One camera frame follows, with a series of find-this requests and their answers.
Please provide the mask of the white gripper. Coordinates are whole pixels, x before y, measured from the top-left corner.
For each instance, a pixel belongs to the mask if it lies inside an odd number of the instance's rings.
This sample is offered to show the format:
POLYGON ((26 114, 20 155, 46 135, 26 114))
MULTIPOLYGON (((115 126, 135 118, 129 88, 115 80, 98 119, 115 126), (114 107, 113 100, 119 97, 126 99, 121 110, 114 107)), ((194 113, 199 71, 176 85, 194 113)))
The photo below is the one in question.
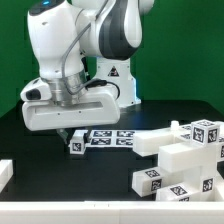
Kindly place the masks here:
MULTIPOLYGON (((31 131, 57 129, 67 143, 64 128, 77 128, 117 123, 120 109, 118 91, 112 85, 89 88, 79 102, 68 107, 55 105, 51 100, 25 102, 22 113, 26 127, 31 131)), ((90 139, 91 129, 83 130, 83 139, 90 139)))

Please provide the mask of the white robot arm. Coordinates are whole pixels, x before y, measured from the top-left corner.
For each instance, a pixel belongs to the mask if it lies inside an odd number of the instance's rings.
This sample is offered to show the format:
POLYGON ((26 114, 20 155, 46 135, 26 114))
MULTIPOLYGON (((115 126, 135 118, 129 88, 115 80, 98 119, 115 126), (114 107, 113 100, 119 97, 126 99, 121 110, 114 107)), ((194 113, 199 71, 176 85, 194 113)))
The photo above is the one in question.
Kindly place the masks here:
POLYGON ((39 77, 21 92, 22 113, 31 131, 114 124, 120 89, 85 77, 83 59, 124 61, 142 41, 140 17, 155 0, 41 0, 27 14, 39 77))

